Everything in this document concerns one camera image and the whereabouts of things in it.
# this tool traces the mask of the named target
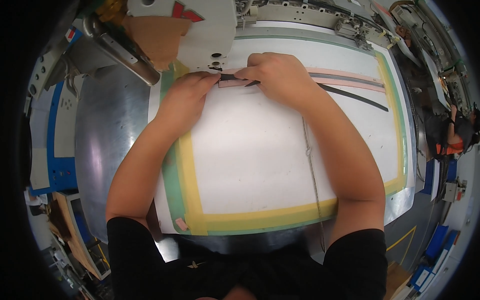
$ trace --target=person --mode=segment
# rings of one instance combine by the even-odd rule
[[[268,98],[304,117],[318,141],[338,197],[323,265],[306,251],[288,249],[162,259],[145,219],[162,160],[200,118],[206,94],[220,78],[195,72],[174,82],[113,178],[106,219],[116,299],[383,299],[385,191],[365,141],[294,56],[253,53],[235,77],[260,81],[258,88]]]
[[[477,134],[480,131],[480,110],[476,105],[468,118],[455,105],[451,105],[450,117],[445,120],[428,109],[424,109],[423,114],[427,144],[432,157],[466,153],[469,147],[480,142]]]

